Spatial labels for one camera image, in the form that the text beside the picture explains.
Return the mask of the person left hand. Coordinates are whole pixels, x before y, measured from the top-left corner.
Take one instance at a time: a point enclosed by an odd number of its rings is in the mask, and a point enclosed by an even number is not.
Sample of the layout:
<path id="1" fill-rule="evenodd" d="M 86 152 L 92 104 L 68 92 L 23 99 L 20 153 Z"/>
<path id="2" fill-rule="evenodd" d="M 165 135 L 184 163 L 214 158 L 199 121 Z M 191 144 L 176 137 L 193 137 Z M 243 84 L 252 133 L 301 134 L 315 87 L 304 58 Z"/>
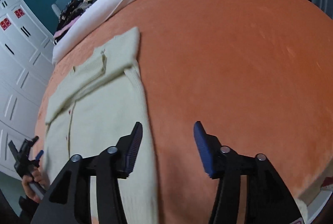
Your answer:
<path id="1" fill-rule="evenodd" d="M 28 198 L 30 198 L 31 200 L 33 200 L 34 202 L 40 203 L 41 202 L 40 197 L 29 186 L 29 184 L 33 180 L 35 182 L 39 183 L 44 189 L 48 188 L 48 182 L 38 168 L 34 168 L 34 171 L 32 171 L 31 176 L 24 175 L 22 178 L 21 184 L 22 184 L 22 187 L 24 189 L 26 196 Z"/>

